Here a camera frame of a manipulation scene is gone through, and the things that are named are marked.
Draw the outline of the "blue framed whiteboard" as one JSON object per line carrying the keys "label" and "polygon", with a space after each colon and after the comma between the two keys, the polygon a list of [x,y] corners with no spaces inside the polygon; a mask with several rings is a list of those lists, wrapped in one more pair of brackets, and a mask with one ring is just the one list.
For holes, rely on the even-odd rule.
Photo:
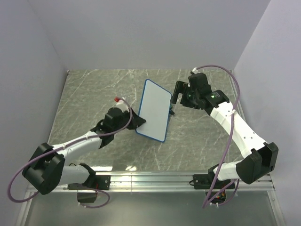
{"label": "blue framed whiteboard", "polygon": [[144,82],[138,116],[146,122],[136,133],[161,143],[166,140],[172,94],[150,79]]}

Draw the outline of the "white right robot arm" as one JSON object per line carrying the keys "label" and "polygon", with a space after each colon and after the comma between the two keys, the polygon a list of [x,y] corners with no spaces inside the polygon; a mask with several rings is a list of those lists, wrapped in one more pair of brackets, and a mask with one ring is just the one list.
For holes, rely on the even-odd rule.
{"label": "white right robot arm", "polygon": [[277,145],[267,143],[258,136],[233,109],[233,104],[221,90],[212,91],[211,86],[206,84],[201,91],[201,99],[197,100],[197,92],[188,83],[177,81],[171,102],[175,104],[181,94],[180,103],[183,106],[205,110],[232,137],[231,140],[243,156],[240,161],[224,162],[221,167],[211,167],[206,182],[212,188],[220,187],[225,180],[234,179],[251,184],[273,171],[278,155]]}

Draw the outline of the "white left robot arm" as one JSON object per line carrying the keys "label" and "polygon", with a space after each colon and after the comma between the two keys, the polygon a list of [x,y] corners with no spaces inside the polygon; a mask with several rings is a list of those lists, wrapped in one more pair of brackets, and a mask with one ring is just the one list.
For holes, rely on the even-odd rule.
{"label": "white left robot arm", "polygon": [[123,129],[137,129],[145,123],[146,120],[138,116],[133,109],[110,108],[104,119],[86,134],[64,144],[39,145],[28,166],[23,169],[22,175],[42,195],[64,184],[77,184],[84,189],[96,189],[98,186],[96,172],[85,163],[71,169],[69,159],[101,149],[114,139],[117,132]]}

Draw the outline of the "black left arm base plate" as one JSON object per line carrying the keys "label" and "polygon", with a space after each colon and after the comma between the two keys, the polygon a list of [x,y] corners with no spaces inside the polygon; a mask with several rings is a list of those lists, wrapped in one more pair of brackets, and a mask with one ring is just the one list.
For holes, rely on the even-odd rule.
{"label": "black left arm base plate", "polygon": [[77,201],[82,207],[96,209],[109,203],[110,182],[111,176],[109,175],[95,175],[90,176],[83,184],[69,184],[67,190],[77,192]]}

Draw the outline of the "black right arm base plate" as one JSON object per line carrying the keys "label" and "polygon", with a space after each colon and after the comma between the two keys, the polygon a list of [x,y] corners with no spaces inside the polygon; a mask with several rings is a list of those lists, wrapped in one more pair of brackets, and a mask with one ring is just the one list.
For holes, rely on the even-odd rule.
{"label": "black right arm base plate", "polygon": [[[208,174],[194,174],[193,179],[189,182],[191,186],[194,187],[194,189],[199,190],[199,189],[205,189],[209,190],[212,180],[214,176],[210,176]],[[217,180],[214,189],[220,190],[224,188],[227,184],[231,183],[230,179],[224,180],[224,181],[219,181]],[[226,201],[226,190],[221,192],[219,195],[215,196],[215,198],[212,200],[212,204],[222,204]]]}

